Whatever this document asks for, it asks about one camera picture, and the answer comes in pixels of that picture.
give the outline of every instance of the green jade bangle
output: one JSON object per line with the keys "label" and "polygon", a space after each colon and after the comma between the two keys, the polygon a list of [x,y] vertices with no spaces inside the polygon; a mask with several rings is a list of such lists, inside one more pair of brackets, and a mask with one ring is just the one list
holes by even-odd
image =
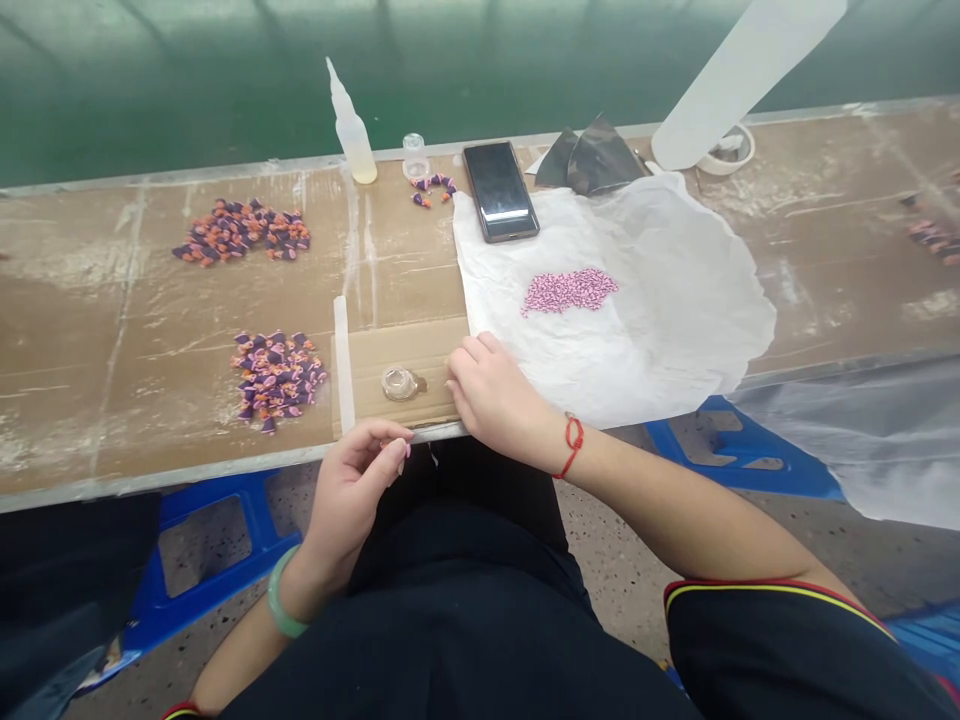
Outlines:
{"label": "green jade bangle", "polygon": [[286,610],[284,610],[280,604],[280,575],[283,573],[283,569],[287,566],[287,563],[290,562],[290,558],[292,558],[293,554],[299,549],[299,545],[294,545],[283,554],[283,557],[280,558],[273,568],[273,572],[270,573],[270,585],[267,589],[267,604],[270,606],[270,614],[273,616],[273,622],[276,624],[277,630],[291,640],[296,640],[303,635],[304,630],[310,627],[287,615]]}

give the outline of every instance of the tape strip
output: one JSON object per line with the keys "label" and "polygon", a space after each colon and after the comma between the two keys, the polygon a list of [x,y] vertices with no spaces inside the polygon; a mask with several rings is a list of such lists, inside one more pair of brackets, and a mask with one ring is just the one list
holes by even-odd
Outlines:
{"label": "tape strip", "polygon": [[333,300],[333,336],[337,341],[337,390],[340,395],[340,428],[346,435],[357,424],[353,406],[353,366],[350,364],[350,335],[347,327],[347,299]]}

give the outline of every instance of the blue chair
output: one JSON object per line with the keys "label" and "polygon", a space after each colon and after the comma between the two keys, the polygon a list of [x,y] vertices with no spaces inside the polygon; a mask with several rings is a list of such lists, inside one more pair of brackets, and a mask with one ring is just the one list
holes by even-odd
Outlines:
{"label": "blue chair", "polygon": [[960,690],[960,601],[907,613],[886,624],[919,665]]}
{"label": "blue chair", "polygon": [[231,497],[238,498],[247,522],[250,554],[171,598],[167,593],[160,549],[154,549],[133,602],[131,620],[121,639],[120,661],[106,669],[96,685],[103,684],[130,663],[248,588],[269,573],[280,557],[300,542],[299,532],[280,537],[270,515],[266,481],[276,473],[276,470],[268,470],[207,480],[163,498],[161,533],[179,525],[198,510]]}
{"label": "blue chair", "polygon": [[[721,467],[701,465],[688,459],[668,420],[649,422],[645,427],[661,455],[720,485],[825,500],[844,499],[840,485],[822,462],[758,425],[724,398],[714,395],[700,407],[700,412],[724,411],[734,413],[743,429],[718,433],[718,452],[735,458]],[[747,467],[762,458],[780,459],[783,467],[779,470]]]}

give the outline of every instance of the clear plastic sheet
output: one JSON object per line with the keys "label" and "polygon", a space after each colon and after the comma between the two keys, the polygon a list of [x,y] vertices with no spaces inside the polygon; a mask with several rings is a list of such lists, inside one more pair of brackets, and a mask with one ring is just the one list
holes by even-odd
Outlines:
{"label": "clear plastic sheet", "polygon": [[820,459],[858,512],[960,530],[960,358],[727,396]]}

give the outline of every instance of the small glass jar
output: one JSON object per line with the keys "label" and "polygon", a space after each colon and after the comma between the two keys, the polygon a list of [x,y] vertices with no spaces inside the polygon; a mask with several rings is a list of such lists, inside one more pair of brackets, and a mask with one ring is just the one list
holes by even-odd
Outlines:
{"label": "small glass jar", "polygon": [[406,368],[389,367],[380,376],[380,385],[388,400],[404,402],[420,392],[425,383]]}
{"label": "small glass jar", "polygon": [[422,180],[430,176],[430,160],[423,136],[410,133],[403,136],[403,175],[407,180]]}

